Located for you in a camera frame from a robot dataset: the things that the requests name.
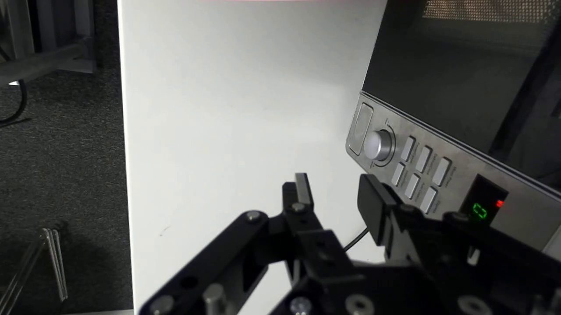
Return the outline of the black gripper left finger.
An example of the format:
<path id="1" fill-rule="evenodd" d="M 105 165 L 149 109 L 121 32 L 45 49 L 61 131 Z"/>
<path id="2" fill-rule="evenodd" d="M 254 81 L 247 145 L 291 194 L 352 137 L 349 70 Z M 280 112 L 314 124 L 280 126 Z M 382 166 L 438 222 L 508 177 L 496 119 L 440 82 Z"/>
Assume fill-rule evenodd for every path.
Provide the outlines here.
<path id="1" fill-rule="evenodd" d="M 296 173 L 292 182 L 282 184 L 282 212 L 308 214 L 314 210 L 312 187 L 307 173 Z"/>

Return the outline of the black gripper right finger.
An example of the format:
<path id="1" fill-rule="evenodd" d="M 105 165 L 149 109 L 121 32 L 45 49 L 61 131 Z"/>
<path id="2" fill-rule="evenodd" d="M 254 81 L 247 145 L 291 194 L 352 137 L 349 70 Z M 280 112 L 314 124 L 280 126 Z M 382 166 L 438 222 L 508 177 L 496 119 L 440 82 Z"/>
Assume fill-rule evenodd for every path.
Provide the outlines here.
<path id="1" fill-rule="evenodd" d="M 359 177 L 357 210 L 377 245 L 384 243 L 384 236 L 389 231 L 385 221 L 398 203 L 399 198 L 392 189 L 382 184 L 375 175 L 363 173 Z"/>

